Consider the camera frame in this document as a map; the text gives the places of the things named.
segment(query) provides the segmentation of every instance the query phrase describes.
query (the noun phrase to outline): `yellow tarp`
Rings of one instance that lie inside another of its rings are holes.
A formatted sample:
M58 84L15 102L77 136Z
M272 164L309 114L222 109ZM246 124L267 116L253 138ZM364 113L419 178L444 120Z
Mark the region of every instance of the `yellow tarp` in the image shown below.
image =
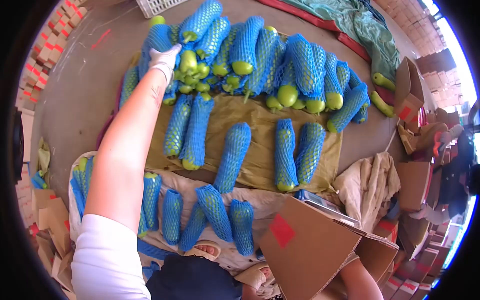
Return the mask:
M259 96L256 99L258 100L250 99L244 104L242 96L218 94L214 97L215 106L208 121L205 139L205 164L202 168L217 172L228 129L237 122L247 122L252 131L252 142L241 166L237 182L256 189L277 192L274 181L276 121L278 119L292 119L298 147L301 126L305 122L319 122L326 127L328 115L316 116L292 108L284 108L274 114L265 106L264 96ZM168 159L163 155L163 139L172 110L172 106L162 105L148 152L147 169L169 171L182 169L180 160L176 158ZM298 186L296 190L305 188L311 192L321 192L325 189L333 191L330 184L337 173L341 146L342 134L327 132L322 156L311 183Z

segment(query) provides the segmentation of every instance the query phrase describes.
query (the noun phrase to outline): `white cloth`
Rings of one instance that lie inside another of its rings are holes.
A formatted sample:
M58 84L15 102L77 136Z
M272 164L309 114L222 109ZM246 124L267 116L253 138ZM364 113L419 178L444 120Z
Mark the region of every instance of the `white cloth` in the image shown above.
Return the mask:
M136 234L117 221L85 215L72 261L77 299L150 300Z

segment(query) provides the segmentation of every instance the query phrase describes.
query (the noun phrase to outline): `concrete floor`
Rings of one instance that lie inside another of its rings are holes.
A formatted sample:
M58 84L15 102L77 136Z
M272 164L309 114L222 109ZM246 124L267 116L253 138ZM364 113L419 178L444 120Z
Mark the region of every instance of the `concrete floor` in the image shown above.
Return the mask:
M162 15L168 24L180 23L202 2L190 0ZM271 25L279 32L302 33L309 41L347 61L369 89L373 88L370 66L337 41L331 32L254 0L221 2L223 15L227 15L232 23L243 22L251 15L261 15L265 25ZM402 56L414 59L415 46L386 13L384 16ZM68 199L71 165L82 153L95 149L97 134L114 108L120 79L147 31L148 20L144 19L135 1L95 8L74 29L67 48L50 75L36 108L32 145L38 144L40 136L49 143L52 151L50 185L64 201ZM344 131L339 173L360 158L385 151L392 135L389 153L395 161L406 159L398 134L394 134L397 119L386 118L374 106L368 109L368 113L366 123L352 123ZM35 153L36 149L32 149L32 161L35 161Z

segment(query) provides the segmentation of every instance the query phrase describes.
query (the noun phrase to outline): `green pepper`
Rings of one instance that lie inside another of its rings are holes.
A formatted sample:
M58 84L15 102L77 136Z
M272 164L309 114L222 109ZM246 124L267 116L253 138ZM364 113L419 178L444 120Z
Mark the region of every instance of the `green pepper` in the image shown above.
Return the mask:
M153 25L166 24L166 22L165 22L165 18L159 15L151 18L149 24L150 24L150 28L152 28Z
M182 94L188 94L192 90L193 90L193 87L191 87L190 85L183 84L181 87L179 87L179 92Z
M292 105L292 108L293 109L304 109L305 106L306 106L305 101L297 99L297 101L295 101L295 103Z
M210 66L207 66L207 64L204 62L201 62L197 65L197 72L198 73L195 74L194 77L198 79L204 79L210 73Z
M271 109L272 113L275 113L277 110L281 110L283 105L275 98L275 96L270 96L266 101L267 107Z
M395 83L391 82L388 78L385 78L385 76L381 75L378 72L373 74L372 81L374 84L383 86L384 88L389 89L392 92L395 91Z
M325 110L325 102L321 100L307 100L306 107L309 113L316 114Z
M197 55L191 50L185 50L180 59L180 72L186 75L197 73Z
M195 86L195 90L200 93L208 92L210 90L210 86L208 84L199 82Z
M187 75L185 76L185 81L184 83L186 85L191 85L191 86L195 86L197 83L198 83L198 78L195 78L193 76L190 76L190 75Z
M278 89L277 98L281 105L288 108L297 101L298 95L296 87L286 84Z

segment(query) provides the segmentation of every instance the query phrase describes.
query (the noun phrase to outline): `person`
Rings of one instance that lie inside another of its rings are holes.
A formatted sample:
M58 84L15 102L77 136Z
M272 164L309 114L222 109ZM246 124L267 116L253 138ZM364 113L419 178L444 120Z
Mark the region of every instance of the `person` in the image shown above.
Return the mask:
M457 134L447 133L452 137ZM480 166L475 164L473 141L463 130L463 127L461 127L461 133L458 135L457 145L458 155L448 164L433 170L433 173L442 172L437 206L434 209L428 204L423 204L420 211L410 213L410 217L414 219L425 218L435 225L443 224L456 215L464 213L470 197L479 194Z
M214 262L220 247L212 241L199 241L183 256L166 256L161 270L144 282L136 236L144 168L180 50L181 45L163 53L150 50L148 72L98 149L71 264L72 285L80 300L259 300L257 289L271 276L268 265L259 263L233 278ZM357 255L348 258L340 275L350 299L382 299Z
M443 143L442 148L444 149L454 139L460 136L463 132L463 127L462 125L457 124L448 129L445 123L437 122L420 127L419 135L414 135L411 131L405 129L400 124L397 126L397 130L405 151L410 155L415 151L433 147L435 144L435 134L437 132L441 132L440 142Z

